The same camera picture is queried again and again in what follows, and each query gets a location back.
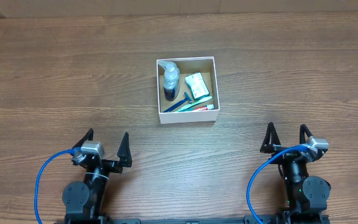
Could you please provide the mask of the clear pump bottle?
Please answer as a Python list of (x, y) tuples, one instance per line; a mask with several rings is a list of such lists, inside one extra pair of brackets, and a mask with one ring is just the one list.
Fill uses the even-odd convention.
[(164, 69), (163, 90), (167, 101), (174, 101), (180, 90), (180, 71), (174, 62), (159, 60), (158, 65)]

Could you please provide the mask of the Colgate toothpaste tube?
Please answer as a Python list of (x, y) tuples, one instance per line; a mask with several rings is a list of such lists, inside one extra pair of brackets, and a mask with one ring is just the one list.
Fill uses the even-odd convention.
[(200, 106), (200, 107), (191, 109), (191, 111), (209, 111), (209, 110), (214, 110), (214, 105), (213, 104), (204, 105), (204, 106)]

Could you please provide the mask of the blue disposable razor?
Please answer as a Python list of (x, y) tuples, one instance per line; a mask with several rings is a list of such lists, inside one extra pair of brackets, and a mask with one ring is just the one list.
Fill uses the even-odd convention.
[(165, 111), (163, 111), (164, 113), (166, 112), (172, 112), (174, 109), (178, 108), (179, 106), (181, 106), (182, 104), (189, 102), (192, 103), (193, 100), (191, 99), (191, 97), (189, 96), (189, 94), (187, 92), (184, 92), (184, 96), (185, 98), (183, 100), (178, 101), (177, 103), (175, 103), (173, 106), (169, 107), (168, 109), (166, 109)]

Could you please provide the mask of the green white toothbrush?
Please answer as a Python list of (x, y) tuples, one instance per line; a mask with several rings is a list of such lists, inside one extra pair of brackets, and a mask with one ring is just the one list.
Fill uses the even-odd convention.
[(196, 105), (199, 105), (199, 104), (201, 104), (201, 103), (207, 102), (207, 101), (211, 100), (212, 98), (213, 98), (212, 96), (204, 97), (204, 98), (202, 98), (202, 99), (200, 99), (200, 100), (198, 100), (198, 101), (196, 101), (196, 102), (194, 102), (194, 103), (190, 103), (190, 104), (188, 104), (188, 105), (185, 105), (185, 106), (181, 107), (181, 108), (178, 110), (178, 112), (182, 112), (182, 111), (185, 111), (185, 110), (187, 110), (187, 109), (190, 109), (190, 108), (192, 108), (192, 107), (194, 107), (194, 106), (196, 106)]

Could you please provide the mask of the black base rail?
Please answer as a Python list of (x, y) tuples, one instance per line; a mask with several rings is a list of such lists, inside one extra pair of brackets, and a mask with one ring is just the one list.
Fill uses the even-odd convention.
[[(278, 215), (259, 215), (262, 223), (276, 224), (285, 223), (279, 220)], [(109, 224), (258, 224), (259, 222), (253, 215), (246, 215), (243, 218), (201, 218), (201, 219), (163, 219), (163, 220), (140, 220), (138, 218), (130, 219), (111, 219), (107, 218), (102, 220), (77, 220), (77, 221), (64, 221), (57, 223), (109, 223)], [(328, 215), (323, 215), (322, 220), (312, 219), (311, 221), (294, 220), (291, 223), (322, 223), (329, 224)]]

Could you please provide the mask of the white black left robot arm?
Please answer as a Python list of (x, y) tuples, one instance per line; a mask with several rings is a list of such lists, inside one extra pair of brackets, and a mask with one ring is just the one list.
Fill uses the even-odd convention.
[(93, 140), (89, 131), (73, 146), (72, 163), (86, 170), (82, 181), (68, 184), (62, 193), (65, 204), (65, 223), (112, 223), (109, 215), (101, 212), (104, 193), (111, 173), (122, 173), (132, 166), (129, 133), (125, 133), (117, 151), (117, 161), (104, 159), (104, 146)]

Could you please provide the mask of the green white soap pack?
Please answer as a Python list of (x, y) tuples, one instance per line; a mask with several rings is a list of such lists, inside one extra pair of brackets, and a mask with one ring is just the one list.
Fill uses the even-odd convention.
[(200, 100), (210, 95), (208, 87), (200, 72), (189, 74), (185, 77), (185, 82), (188, 85), (194, 100)]

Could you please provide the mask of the white cardboard box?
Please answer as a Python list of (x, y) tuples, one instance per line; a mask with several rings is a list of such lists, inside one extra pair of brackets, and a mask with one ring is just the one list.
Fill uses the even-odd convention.
[[(201, 121), (216, 121), (219, 110), (219, 92), (216, 78), (216, 63), (214, 57), (188, 57), (188, 58), (171, 58), (171, 62), (176, 63), (180, 71), (180, 93), (175, 101), (167, 101), (163, 92), (163, 73), (164, 69), (160, 65), (156, 65), (157, 70), (157, 100), (158, 115), (162, 124), (170, 123), (190, 123)], [(166, 112), (166, 109), (173, 106), (180, 100), (185, 99), (184, 92), (189, 93), (190, 89), (185, 83), (185, 77), (191, 73), (200, 72), (208, 87), (211, 95), (209, 101), (202, 105), (213, 105), (212, 110), (207, 111), (181, 111), (178, 109), (172, 112)]]

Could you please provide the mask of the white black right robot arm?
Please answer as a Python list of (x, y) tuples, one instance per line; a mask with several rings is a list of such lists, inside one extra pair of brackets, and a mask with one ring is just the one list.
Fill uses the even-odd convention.
[(275, 215), (261, 219), (264, 223), (329, 223), (327, 209), (331, 185), (318, 176), (310, 176), (306, 165), (322, 158), (328, 151), (329, 143), (316, 138), (306, 125), (300, 126), (300, 146), (304, 151), (284, 152), (272, 164), (278, 165), (284, 180), (287, 195), (287, 208)]

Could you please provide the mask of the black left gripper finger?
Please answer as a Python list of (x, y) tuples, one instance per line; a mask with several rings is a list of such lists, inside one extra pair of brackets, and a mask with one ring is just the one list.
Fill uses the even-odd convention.
[(117, 152), (117, 157), (119, 158), (119, 164), (123, 167), (132, 167), (132, 156), (129, 147), (129, 133), (125, 132), (124, 137), (119, 146)]
[(92, 128), (73, 146), (73, 148), (81, 147), (85, 141), (92, 141), (94, 135), (94, 130)]

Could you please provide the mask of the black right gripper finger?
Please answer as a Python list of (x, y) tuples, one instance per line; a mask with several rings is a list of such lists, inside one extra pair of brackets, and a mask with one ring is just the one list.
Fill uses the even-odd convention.
[(305, 124), (300, 126), (300, 141), (299, 144), (304, 144), (306, 139), (311, 137), (312, 133)]
[(281, 147), (278, 134), (276, 132), (273, 122), (267, 125), (267, 131), (263, 143), (260, 147), (261, 152), (276, 152), (277, 148)]

